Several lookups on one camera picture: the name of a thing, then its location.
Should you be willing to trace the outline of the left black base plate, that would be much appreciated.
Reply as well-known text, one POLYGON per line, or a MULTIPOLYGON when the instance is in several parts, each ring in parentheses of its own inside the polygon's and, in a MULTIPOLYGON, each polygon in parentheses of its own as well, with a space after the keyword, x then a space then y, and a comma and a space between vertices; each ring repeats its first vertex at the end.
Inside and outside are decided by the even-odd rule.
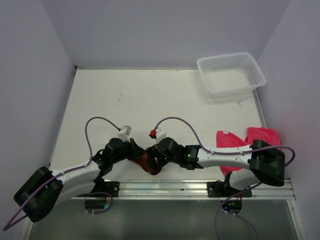
POLYGON ((113 198, 119 196, 120 182, 118 181, 102 181, 95 185, 95 192, 105 192, 113 198))

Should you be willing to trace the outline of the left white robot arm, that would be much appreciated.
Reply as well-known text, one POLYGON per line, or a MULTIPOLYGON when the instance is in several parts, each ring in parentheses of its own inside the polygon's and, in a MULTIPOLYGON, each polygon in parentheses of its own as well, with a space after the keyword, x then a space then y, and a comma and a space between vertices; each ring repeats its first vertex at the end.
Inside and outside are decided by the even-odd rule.
POLYGON ((103 193, 103 176, 123 160, 136 161, 146 151, 131 138, 122 141, 112 138, 91 159, 68 169, 38 168, 13 199, 32 222, 46 217, 58 204, 80 195, 99 196, 103 193))

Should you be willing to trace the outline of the aluminium mounting rail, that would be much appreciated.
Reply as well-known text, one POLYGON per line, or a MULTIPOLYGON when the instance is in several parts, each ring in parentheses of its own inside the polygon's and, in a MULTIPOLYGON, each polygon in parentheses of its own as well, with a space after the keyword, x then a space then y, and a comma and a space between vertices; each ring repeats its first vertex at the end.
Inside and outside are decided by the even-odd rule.
MULTIPOLYGON (((224 200, 208 197, 207 180, 104 180, 120 182, 118 200, 224 200)), ((261 184, 251 190, 252 197, 233 197, 233 200, 295 200, 290 180, 283 186, 261 184)))

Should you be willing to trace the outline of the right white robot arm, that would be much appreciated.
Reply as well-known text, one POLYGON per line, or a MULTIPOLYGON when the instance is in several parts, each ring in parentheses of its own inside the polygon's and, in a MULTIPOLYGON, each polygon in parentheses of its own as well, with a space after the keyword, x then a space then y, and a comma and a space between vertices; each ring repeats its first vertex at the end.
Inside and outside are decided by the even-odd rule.
POLYGON ((165 137, 147 149, 147 162, 156 169, 173 163, 190 171, 236 167, 237 170, 228 172, 224 181, 216 186, 221 194, 231 197, 259 183, 282 187, 285 182, 285 154, 278 146, 262 140, 254 140, 252 144, 240 147, 205 149, 201 145, 183 146, 165 137))

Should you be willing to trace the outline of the white plastic basket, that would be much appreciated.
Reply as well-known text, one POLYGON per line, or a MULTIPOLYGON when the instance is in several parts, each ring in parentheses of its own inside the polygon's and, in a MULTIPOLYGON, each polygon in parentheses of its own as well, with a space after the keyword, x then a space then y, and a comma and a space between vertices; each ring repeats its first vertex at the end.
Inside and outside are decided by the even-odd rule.
POLYGON ((211 98, 252 92, 266 85, 266 77, 248 52, 204 57, 197 68, 211 98))

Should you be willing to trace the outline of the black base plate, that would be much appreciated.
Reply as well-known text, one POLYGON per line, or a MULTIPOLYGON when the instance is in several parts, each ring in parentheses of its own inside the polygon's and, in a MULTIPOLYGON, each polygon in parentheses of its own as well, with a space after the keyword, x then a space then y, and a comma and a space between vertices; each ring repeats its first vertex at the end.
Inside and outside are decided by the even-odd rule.
POLYGON ((119 196, 120 182, 118 181, 102 181, 95 185, 95 192, 105 192, 113 198, 119 196))
POLYGON ((253 196, 252 191, 240 193, 240 190, 232 188, 226 181, 209 181, 206 183, 207 194, 209 198, 228 198, 230 196, 250 198, 253 196))

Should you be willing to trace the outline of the pink towel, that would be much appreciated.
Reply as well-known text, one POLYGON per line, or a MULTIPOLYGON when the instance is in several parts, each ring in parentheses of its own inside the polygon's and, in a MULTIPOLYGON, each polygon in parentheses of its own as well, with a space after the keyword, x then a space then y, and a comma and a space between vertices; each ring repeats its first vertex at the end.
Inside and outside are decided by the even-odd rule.
POLYGON ((235 148, 252 145, 254 140, 262 140, 271 146, 280 145, 278 133, 272 128, 248 127, 247 136, 243 140, 232 132, 218 131, 216 133, 217 148, 235 148))

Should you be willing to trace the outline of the brown towel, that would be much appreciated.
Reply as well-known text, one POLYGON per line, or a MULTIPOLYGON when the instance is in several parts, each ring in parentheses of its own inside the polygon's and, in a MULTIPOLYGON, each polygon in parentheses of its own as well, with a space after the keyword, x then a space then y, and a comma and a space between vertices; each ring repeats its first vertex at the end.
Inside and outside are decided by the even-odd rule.
POLYGON ((157 160, 157 151, 154 146, 148 147, 146 149, 141 148, 137 145, 133 138, 130 138, 130 148, 131 153, 127 158, 139 165, 145 172, 155 176, 159 174, 162 167, 157 160))

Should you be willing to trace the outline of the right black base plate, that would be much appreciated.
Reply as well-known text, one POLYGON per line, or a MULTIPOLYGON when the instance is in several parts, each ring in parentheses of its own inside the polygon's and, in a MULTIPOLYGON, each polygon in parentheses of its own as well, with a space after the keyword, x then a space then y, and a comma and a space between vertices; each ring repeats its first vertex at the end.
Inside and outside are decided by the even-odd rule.
POLYGON ((209 181, 206 183, 207 194, 209 198, 228 198, 230 196, 250 198, 253 196, 252 191, 240 193, 240 190, 232 188, 226 181, 209 181))

